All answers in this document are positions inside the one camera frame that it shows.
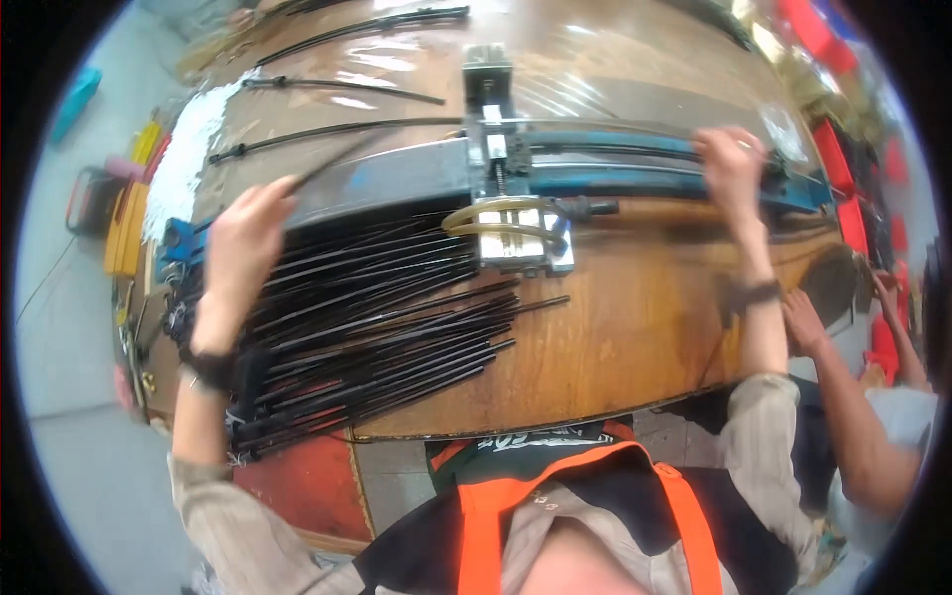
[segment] right hand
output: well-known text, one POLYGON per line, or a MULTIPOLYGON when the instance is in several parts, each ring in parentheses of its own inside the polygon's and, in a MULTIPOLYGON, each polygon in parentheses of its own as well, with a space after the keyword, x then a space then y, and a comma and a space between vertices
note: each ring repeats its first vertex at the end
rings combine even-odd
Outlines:
POLYGON ((817 310, 801 289, 793 289, 786 294, 783 299, 783 319, 804 355, 812 355, 827 338, 817 310))
POLYGON ((735 238, 760 229, 758 198, 766 151, 760 139, 738 127, 699 129, 694 148, 704 159, 704 183, 735 238))
POLYGON ((295 176, 249 188, 208 230, 205 294, 192 351, 228 352, 281 255, 285 221, 294 211, 295 176))
POLYGON ((899 299, 899 283, 892 274, 885 270, 873 271, 873 287, 876 288, 876 297, 883 307, 883 318, 899 320, 899 310, 896 303, 899 299))

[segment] orange apron strap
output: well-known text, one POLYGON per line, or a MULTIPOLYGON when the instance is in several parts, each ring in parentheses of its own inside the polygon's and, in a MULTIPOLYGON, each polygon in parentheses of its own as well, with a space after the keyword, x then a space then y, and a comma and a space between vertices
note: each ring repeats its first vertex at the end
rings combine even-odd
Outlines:
POLYGON ((503 588, 499 513, 479 511, 465 515, 463 535, 457 593, 499 595, 503 588))
MULTIPOLYGON (((618 443, 558 461, 530 482, 499 479, 475 486, 459 486, 464 514, 459 595, 498 595, 502 590, 500 512, 525 497, 555 471, 592 463, 627 446, 644 450, 636 442, 618 443)), ((714 538, 711 537, 710 527, 694 496, 694 490, 674 467, 657 463, 653 468, 661 480, 675 525, 681 534, 692 595, 721 595, 721 569, 714 538)))
POLYGON ((681 534, 692 595, 721 595, 721 568, 714 538, 694 490, 673 466, 656 463, 654 469, 681 534))

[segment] clear plastic sheet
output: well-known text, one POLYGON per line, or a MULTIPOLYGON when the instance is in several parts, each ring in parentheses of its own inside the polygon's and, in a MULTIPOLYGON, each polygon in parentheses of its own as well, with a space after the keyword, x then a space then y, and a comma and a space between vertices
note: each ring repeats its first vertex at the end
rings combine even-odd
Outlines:
MULTIPOLYGON (((267 34, 249 39, 253 46, 230 57, 221 72, 236 77, 260 57, 346 25, 462 4, 364 0, 281 17, 284 20, 267 34)), ((761 106, 795 112, 786 89, 759 53, 663 2, 648 0, 632 7, 626 0, 606 0, 582 7, 568 0, 489 0, 470 3, 465 22, 341 37, 267 64, 261 74, 404 89, 442 97, 444 106, 360 89, 243 90, 229 100, 221 137, 209 152, 347 122, 459 117, 464 112, 464 46, 496 42, 505 44, 513 63, 513 103, 520 117, 631 120, 681 136, 700 127, 743 126, 772 147, 778 141, 761 117, 761 106)), ((221 72, 216 80, 224 82, 221 72)), ((402 129, 364 154, 438 141, 457 132, 454 127, 402 129)), ((247 186, 307 170, 341 142, 334 137, 302 140, 207 167, 196 215, 212 214, 247 186)), ((812 146, 801 145, 795 155, 805 156, 815 167, 811 151, 812 146)), ((318 208, 319 198, 313 202, 318 208)))

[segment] left hand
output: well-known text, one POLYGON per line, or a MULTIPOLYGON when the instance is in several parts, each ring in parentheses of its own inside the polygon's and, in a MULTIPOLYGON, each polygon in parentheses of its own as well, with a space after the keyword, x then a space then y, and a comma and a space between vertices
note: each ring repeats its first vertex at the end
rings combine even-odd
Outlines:
POLYGON ((801 289, 787 293, 783 299, 783 318, 803 355, 812 357, 827 335, 810 297, 801 289))
POLYGON ((285 221, 296 201, 295 176, 254 186, 215 219, 208 231, 205 294, 199 301, 192 352, 231 351, 261 287, 281 256, 285 221))

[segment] concrete floor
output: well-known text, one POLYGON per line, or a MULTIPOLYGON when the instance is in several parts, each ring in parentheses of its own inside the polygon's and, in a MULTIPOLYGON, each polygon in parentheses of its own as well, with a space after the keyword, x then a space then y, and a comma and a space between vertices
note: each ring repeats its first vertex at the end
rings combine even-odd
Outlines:
POLYGON ((184 46, 135 5, 119 15, 87 58, 103 71, 99 89, 40 156, 17 247, 23 413, 60 520, 109 593, 177 593, 201 557, 171 503, 168 439, 115 396, 104 243, 73 238, 63 213, 80 169, 128 154, 152 109, 184 95, 169 75, 184 46))

